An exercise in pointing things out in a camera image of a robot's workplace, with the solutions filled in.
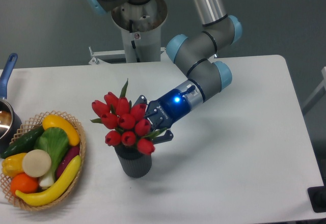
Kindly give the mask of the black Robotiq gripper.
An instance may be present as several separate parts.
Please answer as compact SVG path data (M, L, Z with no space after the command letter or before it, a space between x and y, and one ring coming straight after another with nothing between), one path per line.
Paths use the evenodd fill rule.
M185 92L178 89L172 89L157 100L148 100L144 95L140 95L132 107L138 104L144 104L146 109L145 119L151 122L150 132L159 129L168 129L164 135L157 136L153 139L153 144L169 142L174 138L169 128L182 117L191 111L191 105L185 98Z

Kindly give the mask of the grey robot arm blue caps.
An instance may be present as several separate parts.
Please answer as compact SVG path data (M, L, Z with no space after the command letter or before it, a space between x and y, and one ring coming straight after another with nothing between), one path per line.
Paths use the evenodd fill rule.
M98 14L110 13L121 30L128 63L159 61L160 28L167 18L164 0L88 0ZM151 125L145 138L154 144L172 140L173 123L198 105L221 92L232 81L232 73L222 62L209 58L242 35L238 19L228 15L221 0L194 0L203 30L195 37L175 36L167 45L170 60L186 76L186 81L155 101L144 97L144 117Z

